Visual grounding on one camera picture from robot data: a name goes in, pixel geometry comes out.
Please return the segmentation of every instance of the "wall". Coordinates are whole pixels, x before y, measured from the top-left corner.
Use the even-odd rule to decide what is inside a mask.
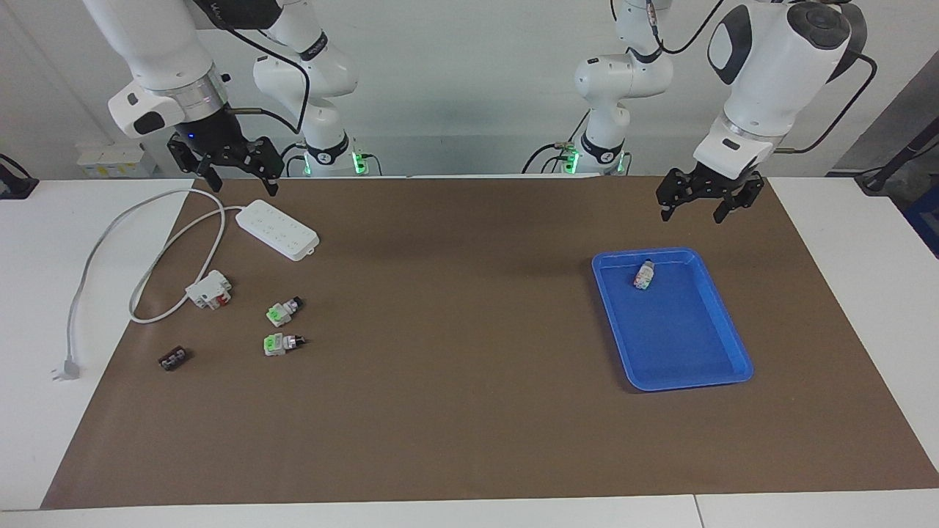
[[[824,175],[939,49],[939,9],[932,0],[856,3],[869,18],[868,52],[880,60],[881,75],[822,147],[805,156],[776,156],[764,174]],[[111,123],[107,100],[129,81],[128,69],[81,2],[0,0],[4,4],[16,18],[4,21],[0,35],[0,148],[36,167],[40,177],[76,178],[71,145],[126,141]],[[517,172],[535,148],[566,139],[586,109],[574,90],[577,63],[622,49],[605,0],[316,4],[331,42],[362,70],[359,90],[336,104],[349,131],[381,157],[390,174]],[[722,13],[737,2],[727,4]],[[666,40],[684,41],[712,5],[675,2],[662,27]],[[35,50],[11,51],[11,23],[35,40]],[[235,77],[229,85],[234,104],[283,112],[254,89],[251,66],[258,54],[218,31],[201,31],[200,38],[220,69]],[[628,103],[634,174],[692,166],[692,151],[728,95],[707,64],[705,43],[676,57],[669,93]],[[36,56],[44,56],[60,85],[77,95],[73,101],[60,93],[62,86],[46,86],[43,75],[32,71]],[[8,69],[15,74],[6,74]],[[828,86],[786,145],[802,147],[817,137],[866,74],[858,65]],[[269,135],[281,145],[287,140],[275,122],[245,117],[243,123],[249,136]],[[173,174],[162,144],[167,135],[146,145]]]
[[[884,110],[838,162],[839,169],[867,169],[889,162],[939,117],[939,54]],[[921,158],[939,167],[939,148]]]

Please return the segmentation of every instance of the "white electrical outlet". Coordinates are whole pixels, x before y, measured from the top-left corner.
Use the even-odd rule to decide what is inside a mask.
[[[264,200],[255,200],[235,216],[242,229],[297,262],[319,245],[316,232]]]

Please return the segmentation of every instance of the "brown table mat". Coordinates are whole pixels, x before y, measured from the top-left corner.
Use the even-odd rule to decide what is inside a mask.
[[[284,182],[270,201],[316,253],[232,225],[212,265],[232,304],[128,328],[42,506],[939,488],[772,189],[721,226],[715,201],[664,224],[658,181]],[[209,207],[190,196],[177,227]],[[178,299],[216,229],[166,255],[140,315]],[[591,258],[668,246],[703,256],[750,382],[626,381]],[[265,357],[267,308],[297,295],[284,330],[312,343]],[[195,357],[165,373],[175,345]]]

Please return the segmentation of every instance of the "blue tray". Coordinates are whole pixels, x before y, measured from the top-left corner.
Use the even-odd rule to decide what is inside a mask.
[[[646,260],[649,289],[633,287]],[[753,364],[700,255],[688,248],[604,253],[593,273],[626,377],[642,391],[740,383]]]

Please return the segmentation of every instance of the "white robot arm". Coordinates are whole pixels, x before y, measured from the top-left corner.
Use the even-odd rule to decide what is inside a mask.
[[[235,166],[259,177],[275,195],[284,161],[267,137],[249,141],[242,135],[239,112],[228,104],[226,79],[196,37],[188,0],[84,1],[133,74],[133,81],[108,103],[121,130],[141,137],[174,127],[167,146],[182,171],[205,178],[218,191],[222,181],[212,166]],[[338,132],[342,126],[335,109],[322,98],[351,92],[358,76],[346,57],[327,45],[309,1],[193,1],[222,29],[266,31],[298,54],[311,79],[313,105],[301,127],[307,145],[311,151],[339,149],[345,132]],[[274,59],[258,65],[262,63],[267,64],[255,68],[259,87],[299,115],[307,99],[303,74],[286,73],[286,65]]]
[[[303,75],[295,68],[272,57],[261,57],[254,63],[258,89],[297,117],[306,105],[302,133],[312,175],[363,173],[367,167],[356,149],[355,138],[348,136],[339,111],[326,101],[352,93],[359,84],[359,72],[346,54],[329,44],[313,4],[309,0],[285,0],[283,14],[263,33],[292,49],[310,78],[307,96]]]
[[[718,223],[749,208],[763,186],[757,166],[824,85],[852,66],[866,40],[864,17],[851,4],[750,1],[728,13],[708,59],[731,96],[695,150],[696,168],[672,169],[658,188],[662,219],[697,198],[722,199]]]
[[[646,0],[623,0],[616,31],[628,49],[625,54],[594,57],[577,68],[577,91],[590,104],[587,130],[577,140],[572,172],[613,172],[623,156],[629,111],[624,99],[665,93],[674,68],[662,55],[650,28],[650,15],[664,18],[671,0],[654,0],[647,11]]]

